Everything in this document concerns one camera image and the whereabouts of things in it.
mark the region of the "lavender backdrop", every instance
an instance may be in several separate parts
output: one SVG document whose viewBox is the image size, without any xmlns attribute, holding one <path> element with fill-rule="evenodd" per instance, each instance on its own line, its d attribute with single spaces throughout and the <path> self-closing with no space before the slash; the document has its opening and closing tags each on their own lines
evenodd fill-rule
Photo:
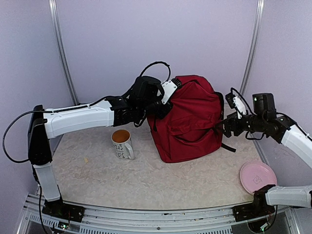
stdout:
<svg viewBox="0 0 312 234">
<path fill-rule="evenodd" d="M 61 68 L 48 1 L 0 3 L 0 135 L 19 114 L 35 105 L 72 105 Z M 10 155 L 27 158 L 29 117 L 14 125 L 6 140 Z M 36 183 L 29 163 L 14 164 L 0 150 L 0 227 L 11 234 Z"/>
<path fill-rule="evenodd" d="M 259 41 L 246 98 L 252 94 L 274 94 L 279 112 L 294 118 L 312 132 L 312 1 L 265 3 Z M 312 184 L 310 169 L 296 154 L 272 139 L 259 142 L 281 186 Z M 311 233 L 311 210 L 297 210 L 303 233 Z"/>
<path fill-rule="evenodd" d="M 69 69 L 80 102 L 123 94 L 156 60 L 172 77 L 205 76 L 216 91 L 239 86 L 257 1 L 58 1 Z M 161 80 L 167 68 L 146 73 Z"/>
</svg>

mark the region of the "red backpack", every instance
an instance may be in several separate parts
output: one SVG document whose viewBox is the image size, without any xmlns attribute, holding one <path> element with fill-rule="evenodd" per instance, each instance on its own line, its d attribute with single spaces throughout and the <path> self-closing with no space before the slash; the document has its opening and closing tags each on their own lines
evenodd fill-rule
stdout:
<svg viewBox="0 0 312 234">
<path fill-rule="evenodd" d="M 222 94 L 204 77 L 176 78 L 182 87 L 170 99 L 172 110 L 163 119 L 147 117 L 160 158 L 168 163 L 202 157 L 223 146 L 222 132 L 215 128 L 223 119 Z"/>
</svg>

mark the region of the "patterned mug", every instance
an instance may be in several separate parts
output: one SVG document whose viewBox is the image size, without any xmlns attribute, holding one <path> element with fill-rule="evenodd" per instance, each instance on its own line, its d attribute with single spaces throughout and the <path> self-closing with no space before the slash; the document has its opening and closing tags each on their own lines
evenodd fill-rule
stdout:
<svg viewBox="0 0 312 234">
<path fill-rule="evenodd" d="M 133 153 L 131 135 L 127 130 L 117 130 L 112 134 L 112 142 L 116 156 L 120 159 L 135 159 Z"/>
</svg>

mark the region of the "plate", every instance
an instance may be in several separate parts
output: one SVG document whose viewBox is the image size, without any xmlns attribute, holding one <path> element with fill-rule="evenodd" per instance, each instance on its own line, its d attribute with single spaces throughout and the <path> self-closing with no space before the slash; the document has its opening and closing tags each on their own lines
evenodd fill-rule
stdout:
<svg viewBox="0 0 312 234">
<path fill-rule="evenodd" d="M 250 194 L 268 184 L 277 185 L 274 171 L 267 164 L 259 161 L 245 163 L 240 169 L 240 181 Z"/>
</svg>

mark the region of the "backpack strap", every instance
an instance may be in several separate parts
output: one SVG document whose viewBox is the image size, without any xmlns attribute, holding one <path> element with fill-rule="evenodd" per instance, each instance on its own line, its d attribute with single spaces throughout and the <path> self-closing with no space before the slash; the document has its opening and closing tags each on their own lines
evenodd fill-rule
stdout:
<svg viewBox="0 0 312 234">
<path fill-rule="evenodd" d="M 220 117 L 220 119 L 223 120 L 224 119 L 224 98 L 223 98 L 222 93 L 215 92 L 215 94 L 218 95 L 219 100 L 220 100 L 220 104 L 221 104 L 221 117 Z M 236 149 L 234 149 L 234 148 L 232 148 L 232 147 L 230 147 L 224 143 L 221 143 L 221 147 L 223 149 L 226 149 L 226 150 L 231 151 L 233 153 L 236 152 Z"/>
<path fill-rule="evenodd" d="M 228 145 L 226 145 L 226 144 L 224 144 L 224 143 L 221 143 L 221 147 L 222 147 L 223 149 L 226 149 L 226 150 L 231 151 L 231 152 L 233 152 L 233 153 L 236 152 L 236 149 L 234 149 L 234 148 L 232 148 L 232 147 L 230 147 L 230 146 L 228 146 Z"/>
</svg>

